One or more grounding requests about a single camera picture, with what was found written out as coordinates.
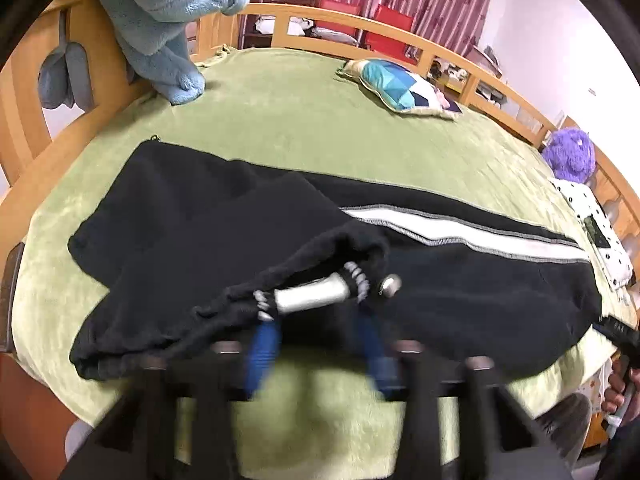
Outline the person's right hand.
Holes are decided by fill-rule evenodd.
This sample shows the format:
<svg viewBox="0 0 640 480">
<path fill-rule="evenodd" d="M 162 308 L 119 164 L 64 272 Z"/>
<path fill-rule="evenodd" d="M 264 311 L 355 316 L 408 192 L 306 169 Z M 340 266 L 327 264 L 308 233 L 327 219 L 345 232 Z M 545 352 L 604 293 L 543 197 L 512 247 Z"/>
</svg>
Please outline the person's right hand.
<svg viewBox="0 0 640 480">
<path fill-rule="evenodd" d="M 622 368 L 620 359 L 613 362 L 612 373 L 608 376 L 608 388 L 606 388 L 604 392 L 601 410 L 605 413 L 614 414 L 624 404 L 626 387 L 634 385 L 636 392 L 624 417 L 624 424 L 626 424 L 627 422 L 632 422 L 639 416 L 640 384 L 638 368 L 630 368 L 628 370 L 628 380 L 624 379 Z"/>
</svg>

